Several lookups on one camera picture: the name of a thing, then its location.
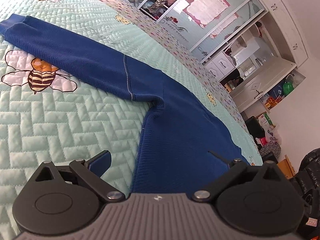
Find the mint quilted bee bedspread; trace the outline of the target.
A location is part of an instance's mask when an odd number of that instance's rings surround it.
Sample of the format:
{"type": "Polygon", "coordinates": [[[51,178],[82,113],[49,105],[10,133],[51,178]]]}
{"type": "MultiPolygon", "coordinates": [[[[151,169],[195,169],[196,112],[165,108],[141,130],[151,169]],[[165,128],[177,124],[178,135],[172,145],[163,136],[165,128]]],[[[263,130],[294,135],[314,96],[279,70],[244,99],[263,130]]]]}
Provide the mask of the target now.
{"type": "MultiPolygon", "coordinates": [[[[234,143],[252,164],[262,159],[231,97],[212,74],[164,28],[126,0],[1,0],[1,19],[33,16],[91,38],[180,82],[229,129],[234,143]]],[[[19,233],[12,205],[44,161],[65,165],[102,150],[112,154],[103,180],[123,193],[131,187],[140,130],[150,108],[105,93],[75,77],[63,79],[75,90],[55,86],[35,93],[28,84],[7,85],[31,56],[1,41],[1,239],[19,233]]]]}

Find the wooden dresser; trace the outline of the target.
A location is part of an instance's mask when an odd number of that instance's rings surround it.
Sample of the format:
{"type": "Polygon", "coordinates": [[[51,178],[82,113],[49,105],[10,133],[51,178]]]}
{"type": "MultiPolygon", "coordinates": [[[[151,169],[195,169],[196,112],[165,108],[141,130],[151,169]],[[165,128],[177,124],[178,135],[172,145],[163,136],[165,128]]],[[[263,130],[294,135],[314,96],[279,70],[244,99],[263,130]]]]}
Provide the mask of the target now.
{"type": "Polygon", "coordinates": [[[285,158],[280,161],[277,166],[280,168],[287,179],[293,178],[296,174],[295,169],[293,168],[291,161],[289,160],[287,155],[285,155],[285,158]]]}

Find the blue knit sweater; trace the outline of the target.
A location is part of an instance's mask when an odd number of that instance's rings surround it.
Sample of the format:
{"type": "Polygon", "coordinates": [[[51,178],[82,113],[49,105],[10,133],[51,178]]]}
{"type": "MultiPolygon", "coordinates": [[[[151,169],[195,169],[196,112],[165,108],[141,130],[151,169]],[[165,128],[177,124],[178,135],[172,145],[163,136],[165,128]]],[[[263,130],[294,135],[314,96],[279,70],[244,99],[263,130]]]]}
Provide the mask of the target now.
{"type": "Polygon", "coordinates": [[[152,103],[140,134],[133,193],[191,194],[242,158],[223,122],[160,70],[31,16],[11,15],[1,22],[1,34],[89,85],[152,103]]]}

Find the black puffer jacket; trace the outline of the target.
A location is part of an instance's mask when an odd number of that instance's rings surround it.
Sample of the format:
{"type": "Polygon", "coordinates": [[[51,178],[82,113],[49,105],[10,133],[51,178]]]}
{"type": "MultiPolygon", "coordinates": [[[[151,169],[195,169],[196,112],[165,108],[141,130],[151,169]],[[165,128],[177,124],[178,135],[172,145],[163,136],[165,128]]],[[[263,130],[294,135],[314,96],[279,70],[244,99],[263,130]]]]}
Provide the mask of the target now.
{"type": "Polygon", "coordinates": [[[297,174],[290,179],[304,201],[305,213],[297,233],[304,239],[319,239],[319,149],[301,161],[297,174]]]}

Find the white drawer cabinet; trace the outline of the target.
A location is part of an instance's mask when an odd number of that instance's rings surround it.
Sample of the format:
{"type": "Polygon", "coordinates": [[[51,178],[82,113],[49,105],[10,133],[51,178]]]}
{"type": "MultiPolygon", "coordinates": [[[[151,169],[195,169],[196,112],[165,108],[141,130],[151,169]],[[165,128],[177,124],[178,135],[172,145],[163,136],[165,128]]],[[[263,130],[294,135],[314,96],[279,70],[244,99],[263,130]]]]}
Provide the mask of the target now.
{"type": "Polygon", "coordinates": [[[213,74],[217,81],[221,81],[235,69],[235,65],[224,52],[218,53],[204,67],[213,74]]]}

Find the sliding door wardrobe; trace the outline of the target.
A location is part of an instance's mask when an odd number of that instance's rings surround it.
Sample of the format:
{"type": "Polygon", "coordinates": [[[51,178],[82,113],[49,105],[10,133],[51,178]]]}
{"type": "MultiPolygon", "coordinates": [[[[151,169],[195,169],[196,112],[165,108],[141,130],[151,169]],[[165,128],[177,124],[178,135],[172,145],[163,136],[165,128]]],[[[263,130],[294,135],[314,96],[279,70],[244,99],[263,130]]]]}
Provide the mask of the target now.
{"type": "Polygon", "coordinates": [[[281,57],[301,65],[307,52],[282,0],[128,0],[207,62],[257,22],[281,57]]]}

